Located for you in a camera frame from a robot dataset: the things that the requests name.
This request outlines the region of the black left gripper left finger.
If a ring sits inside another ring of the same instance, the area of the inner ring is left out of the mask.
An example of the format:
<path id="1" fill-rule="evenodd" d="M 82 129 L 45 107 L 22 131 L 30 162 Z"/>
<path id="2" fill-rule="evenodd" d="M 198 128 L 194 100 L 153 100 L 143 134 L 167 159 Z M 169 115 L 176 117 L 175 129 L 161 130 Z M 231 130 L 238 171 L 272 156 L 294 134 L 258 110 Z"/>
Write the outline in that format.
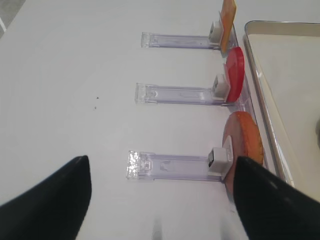
<path id="1" fill-rule="evenodd" d="M 75 157 L 0 207 L 2 240 L 74 240 L 92 197 L 90 162 Z"/>

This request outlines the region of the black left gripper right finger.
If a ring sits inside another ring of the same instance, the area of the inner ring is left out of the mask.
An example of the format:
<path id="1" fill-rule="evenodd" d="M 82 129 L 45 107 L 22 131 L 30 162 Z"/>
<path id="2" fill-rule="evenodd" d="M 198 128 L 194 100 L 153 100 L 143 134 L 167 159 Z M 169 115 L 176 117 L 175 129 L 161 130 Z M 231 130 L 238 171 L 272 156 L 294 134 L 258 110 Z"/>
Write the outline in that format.
<path id="1" fill-rule="evenodd" d="M 320 203 L 249 157 L 237 158 L 233 197 L 250 240 L 320 238 Z"/>

